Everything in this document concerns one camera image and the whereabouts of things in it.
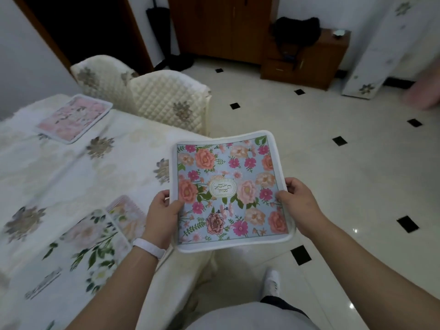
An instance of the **table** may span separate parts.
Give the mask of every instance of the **table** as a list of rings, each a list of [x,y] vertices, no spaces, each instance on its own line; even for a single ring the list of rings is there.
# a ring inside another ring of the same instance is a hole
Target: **table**
[[[140,187],[147,211],[153,196],[169,188],[171,145],[206,139],[117,110],[71,145],[37,135],[33,126],[68,100],[52,96],[0,123],[0,298],[7,278],[91,211]],[[20,209],[27,220],[17,220]],[[154,275],[136,328],[165,328],[210,257],[173,251]]]

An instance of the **magenta flower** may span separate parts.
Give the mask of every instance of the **magenta flower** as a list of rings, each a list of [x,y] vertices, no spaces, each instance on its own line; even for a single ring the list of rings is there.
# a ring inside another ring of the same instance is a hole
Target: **magenta flower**
[[[240,165],[240,162],[237,158],[232,158],[231,160],[229,160],[229,166],[231,168],[237,168]]]
[[[246,235],[247,234],[247,222],[245,221],[237,221],[236,223],[234,223],[233,225],[231,225],[232,227],[234,227],[234,234],[237,236],[242,236],[242,235]]]
[[[258,148],[258,154],[260,154],[260,155],[269,154],[269,146],[268,145],[260,146]]]
[[[191,180],[191,182],[194,182],[195,180],[198,179],[198,172],[196,172],[195,170],[191,170],[188,173],[188,178]]]
[[[252,169],[256,165],[256,160],[253,157],[249,157],[245,160],[245,167]]]
[[[203,211],[203,204],[201,202],[195,202],[193,204],[193,212],[195,214],[201,214],[202,211]]]
[[[269,201],[272,199],[272,190],[271,189],[261,189],[260,191],[260,199]]]
[[[195,152],[195,151],[196,151],[195,145],[186,145],[186,146],[185,146],[185,149],[186,149],[189,153],[192,153],[192,152]]]

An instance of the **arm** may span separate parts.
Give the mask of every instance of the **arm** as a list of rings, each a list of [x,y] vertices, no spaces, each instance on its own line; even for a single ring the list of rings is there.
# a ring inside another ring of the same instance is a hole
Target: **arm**
[[[167,249],[176,228],[180,201],[168,205],[169,191],[154,197],[146,216],[144,240]],[[157,258],[133,247],[105,286],[66,330],[134,330],[153,279]]]
[[[437,329],[440,300],[367,252],[323,215],[310,189],[286,178],[280,199],[321,253],[370,329]]]

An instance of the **oval label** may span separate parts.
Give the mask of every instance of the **oval label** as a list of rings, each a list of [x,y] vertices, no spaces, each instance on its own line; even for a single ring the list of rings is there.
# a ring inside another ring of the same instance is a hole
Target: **oval label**
[[[232,197],[237,193],[237,183],[232,178],[213,179],[209,191],[217,198]]]

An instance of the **shoe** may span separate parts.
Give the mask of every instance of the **shoe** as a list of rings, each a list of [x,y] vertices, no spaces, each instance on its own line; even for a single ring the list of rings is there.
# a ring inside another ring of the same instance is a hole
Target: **shoe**
[[[263,283],[263,297],[267,295],[272,295],[273,297],[279,297],[280,295],[280,281],[279,272],[269,267],[266,270],[266,275],[264,276]]]

